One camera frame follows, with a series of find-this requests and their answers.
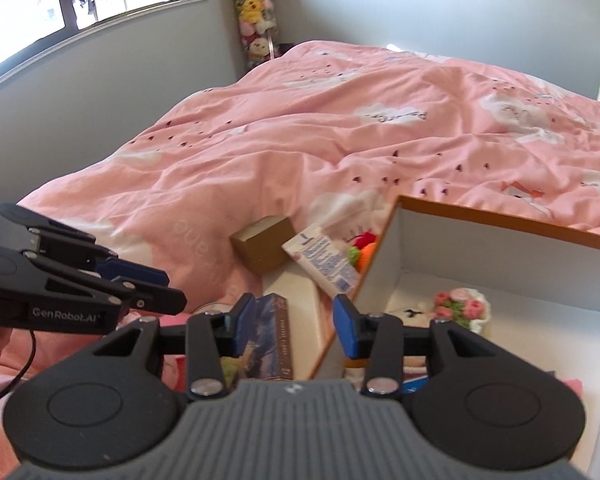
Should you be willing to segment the photo card box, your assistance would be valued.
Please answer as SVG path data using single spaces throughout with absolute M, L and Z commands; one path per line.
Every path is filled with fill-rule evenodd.
M 254 323 L 249 329 L 244 353 L 239 358 L 222 358 L 228 388 L 244 379 L 294 379 L 287 300 L 268 294 L 256 300 Z

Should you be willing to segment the white long box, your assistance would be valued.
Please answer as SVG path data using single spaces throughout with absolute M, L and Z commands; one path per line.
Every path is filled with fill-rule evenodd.
M 262 285 L 265 295 L 276 294 L 287 301 L 294 378 L 312 378 L 332 336 L 320 289 L 306 271 L 291 260 L 265 273 Z

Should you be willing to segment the crochet orange fruit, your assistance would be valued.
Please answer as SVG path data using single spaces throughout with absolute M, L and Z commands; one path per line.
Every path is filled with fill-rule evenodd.
M 347 258 L 351 266 L 363 273 L 377 247 L 378 237 L 372 232 L 363 232 L 351 240 L 347 249 Z

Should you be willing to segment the crochet bear with flowers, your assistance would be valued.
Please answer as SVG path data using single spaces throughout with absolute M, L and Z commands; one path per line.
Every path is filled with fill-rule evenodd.
M 477 289 L 459 287 L 437 292 L 430 302 L 388 310 L 404 326 L 428 327 L 431 321 L 449 321 L 481 334 L 491 322 L 491 304 Z

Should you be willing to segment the white cream tube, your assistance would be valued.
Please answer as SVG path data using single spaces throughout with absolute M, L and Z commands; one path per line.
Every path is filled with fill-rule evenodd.
M 360 274 L 318 224 L 291 237 L 282 248 L 330 298 L 354 295 Z

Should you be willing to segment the gold gift box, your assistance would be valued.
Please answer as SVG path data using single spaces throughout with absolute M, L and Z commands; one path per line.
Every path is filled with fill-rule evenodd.
M 233 233 L 230 244 L 248 270 L 262 275 L 289 260 L 283 244 L 295 235 L 296 231 L 288 217 L 266 216 Z

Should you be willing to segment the orange cardboard box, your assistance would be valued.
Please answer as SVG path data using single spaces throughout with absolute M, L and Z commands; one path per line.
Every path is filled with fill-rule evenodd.
M 600 479 L 600 235 L 402 197 L 350 299 L 362 314 L 477 289 L 476 334 L 431 321 L 401 399 L 360 393 L 338 336 L 305 424 L 321 479 Z

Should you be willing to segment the pink bed duvet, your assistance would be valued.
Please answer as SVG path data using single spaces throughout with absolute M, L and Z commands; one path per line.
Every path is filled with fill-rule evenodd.
M 282 214 L 343 244 L 381 237 L 402 197 L 600 235 L 600 102 L 504 68 L 306 42 L 26 205 L 108 222 L 196 308 L 254 284 L 228 240 L 248 223 Z M 300 436 L 326 382 L 189 405 L 166 440 L 93 477 L 321 479 Z

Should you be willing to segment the plush toy column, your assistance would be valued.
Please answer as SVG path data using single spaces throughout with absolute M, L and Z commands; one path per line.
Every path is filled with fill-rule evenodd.
M 234 0 L 247 70 L 279 57 L 273 0 Z

